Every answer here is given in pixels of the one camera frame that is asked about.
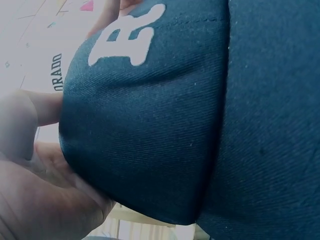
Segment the baseball cap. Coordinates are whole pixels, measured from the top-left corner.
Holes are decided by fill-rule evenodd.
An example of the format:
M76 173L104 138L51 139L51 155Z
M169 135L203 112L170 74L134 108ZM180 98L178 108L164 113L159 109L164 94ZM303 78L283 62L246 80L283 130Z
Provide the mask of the baseball cap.
M218 0L146 0L87 39L63 86L62 152L120 204L196 221L218 148L228 19Z

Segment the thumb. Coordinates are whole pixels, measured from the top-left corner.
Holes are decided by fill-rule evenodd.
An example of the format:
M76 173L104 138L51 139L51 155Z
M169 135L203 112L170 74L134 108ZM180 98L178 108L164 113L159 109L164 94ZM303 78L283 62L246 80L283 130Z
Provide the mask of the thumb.
M95 8L100 7L99 3L101 3L101 0L94 2ZM109 24L118 19L120 11L120 0L105 0L104 5L100 8L102 8L102 12L99 15L97 22L87 34L87 38L91 37L96 32L106 28Z

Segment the white letter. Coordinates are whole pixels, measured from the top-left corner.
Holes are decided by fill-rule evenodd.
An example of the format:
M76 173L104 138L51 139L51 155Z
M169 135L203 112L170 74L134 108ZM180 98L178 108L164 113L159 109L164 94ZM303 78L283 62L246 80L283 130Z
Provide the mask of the white letter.
M129 57L133 66L139 66L146 61L148 51L155 31L152 27L143 28L136 39L129 40L131 33L141 27L152 24L164 14L166 6L157 4L142 16L124 16L107 26L94 44L89 58L89 66L101 58ZM115 41L107 41L110 35L120 30Z

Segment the fabric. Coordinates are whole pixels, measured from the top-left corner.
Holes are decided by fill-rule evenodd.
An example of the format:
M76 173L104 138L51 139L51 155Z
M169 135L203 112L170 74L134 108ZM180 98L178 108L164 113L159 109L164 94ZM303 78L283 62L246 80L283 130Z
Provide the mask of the fabric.
M76 53L67 161L121 204L215 240L319 239L320 3L149 0L131 14L155 4L153 30L118 21Z
M320 3L229 1L224 123L198 219L215 240L320 238Z
M228 52L219 2L146 0L85 41L64 82L67 162L167 223L195 222L211 174Z

